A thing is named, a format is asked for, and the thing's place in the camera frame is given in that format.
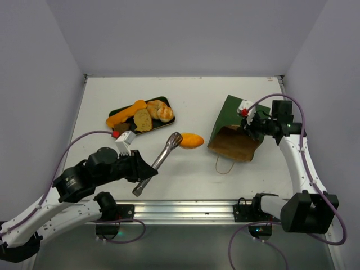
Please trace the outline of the brown blurred bread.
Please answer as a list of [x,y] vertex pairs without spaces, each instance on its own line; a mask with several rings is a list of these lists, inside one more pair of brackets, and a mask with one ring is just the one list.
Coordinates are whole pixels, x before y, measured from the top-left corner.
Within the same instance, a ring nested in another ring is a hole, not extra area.
[[131,127],[130,123],[124,122],[114,125],[113,130],[119,133],[123,133],[125,131],[129,131]]

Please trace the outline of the oval orange bread roll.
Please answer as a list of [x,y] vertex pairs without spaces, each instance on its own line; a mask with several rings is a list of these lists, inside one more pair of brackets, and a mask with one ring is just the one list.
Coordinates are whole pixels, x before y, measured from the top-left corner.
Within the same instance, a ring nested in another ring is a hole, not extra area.
[[195,149],[204,144],[202,136],[195,133],[182,133],[182,141],[180,147],[183,149]]

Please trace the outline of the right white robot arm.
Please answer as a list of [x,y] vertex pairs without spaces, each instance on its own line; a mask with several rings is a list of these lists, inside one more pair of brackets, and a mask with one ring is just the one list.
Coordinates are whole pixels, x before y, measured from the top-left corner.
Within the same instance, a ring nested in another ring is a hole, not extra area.
[[287,164],[293,195],[282,199],[270,193],[258,193],[252,199],[251,216],[263,221],[272,215],[285,232],[324,234],[338,208],[336,195],[329,194],[318,179],[309,156],[302,123],[294,122],[293,103],[274,100],[271,112],[259,111],[250,101],[242,101],[237,109],[243,117],[241,127],[252,139],[271,136],[275,139]]

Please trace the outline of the round flower bread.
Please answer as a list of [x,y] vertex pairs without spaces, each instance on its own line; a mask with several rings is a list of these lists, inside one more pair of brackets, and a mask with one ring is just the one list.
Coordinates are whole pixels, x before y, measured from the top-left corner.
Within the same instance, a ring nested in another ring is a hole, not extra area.
[[168,105],[163,101],[153,100],[147,103],[147,110],[153,119],[158,120],[159,119],[158,110],[162,107],[167,107],[167,106]]

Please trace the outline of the round scored bun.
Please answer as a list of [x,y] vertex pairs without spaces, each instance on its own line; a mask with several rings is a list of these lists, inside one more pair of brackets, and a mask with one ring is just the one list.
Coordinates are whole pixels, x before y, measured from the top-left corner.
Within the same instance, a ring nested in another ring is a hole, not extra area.
[[157,117],[163,123],[168,123],[174,118],[174,112],[170,107],[161,107],[157,111]]

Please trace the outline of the sliced toast bread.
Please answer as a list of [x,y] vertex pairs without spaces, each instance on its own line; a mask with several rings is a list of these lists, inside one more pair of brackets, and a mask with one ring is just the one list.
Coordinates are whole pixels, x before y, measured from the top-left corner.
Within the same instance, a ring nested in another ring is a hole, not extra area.
[[136,125],[136,131],[138,132],[147,132],[152,130],[152,117],[147,109],[140,109],[137,111],[133,117],[134,123]]

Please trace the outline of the green paper bag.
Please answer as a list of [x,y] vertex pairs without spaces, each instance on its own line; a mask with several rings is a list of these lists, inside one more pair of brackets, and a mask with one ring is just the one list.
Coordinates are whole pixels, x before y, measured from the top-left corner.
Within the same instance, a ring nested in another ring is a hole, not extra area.
[[219,157],[247,163],[252,161],[255,151],[264,141],[264,136],[252,139],[240,127],[242,117],[237,113],[237,108],[241,101],[241,98],[227,96],[213,126],[208,149]]

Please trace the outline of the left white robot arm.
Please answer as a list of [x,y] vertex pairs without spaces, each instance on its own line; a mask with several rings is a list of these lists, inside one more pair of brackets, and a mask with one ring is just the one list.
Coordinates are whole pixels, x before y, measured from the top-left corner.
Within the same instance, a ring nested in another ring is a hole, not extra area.
[[45,198],[18,217],[1,223],[1,260],[18,263],[36,254],[41,244],[86,222],[112,222],[120,217],[109,192],[100,192],[76,210],[69,207],[93,195],[98,186],[126,179],[140,182],[158,174],[137,150],[118,155],[103,147],[88,159],[67,168],[53,182]]

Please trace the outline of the long orange bread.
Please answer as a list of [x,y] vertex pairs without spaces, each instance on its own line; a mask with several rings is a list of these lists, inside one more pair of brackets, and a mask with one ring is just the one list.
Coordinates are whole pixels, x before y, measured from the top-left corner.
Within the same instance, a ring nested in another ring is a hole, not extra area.
[[106,125],[110,129],[114,128],[117,124],[124,123],[127,119],[133,117],[139,110],[146,108],[147,103],[144,100],[138,100],[124,109],[111,112],[109,117],[106,119]]

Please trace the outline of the metal tongs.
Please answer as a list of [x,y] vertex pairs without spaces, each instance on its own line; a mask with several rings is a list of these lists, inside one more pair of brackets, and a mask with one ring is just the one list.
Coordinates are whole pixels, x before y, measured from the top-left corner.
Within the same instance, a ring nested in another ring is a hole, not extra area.
[[[179,132],[174,132],[172,133],[163,150],[161,151],[161,153],[158,155],[158,157],[155,159],[155,161],[152,164],[152,167],[155,170],[159,170],[159,168],[161,167],[161,165],[163,164],[163,162],[165,161],[165,159],[169,156],[169,154],[175,149],[177,148],[180,143],[183,140],[183,136],[179,133]],[[139,184],[133,189],[132,193],[136,196],[139,197],[143,190],[145,189],[145,187],[148,185],[148,183],[151,181],[152,177],[142,180],[139,182]]]

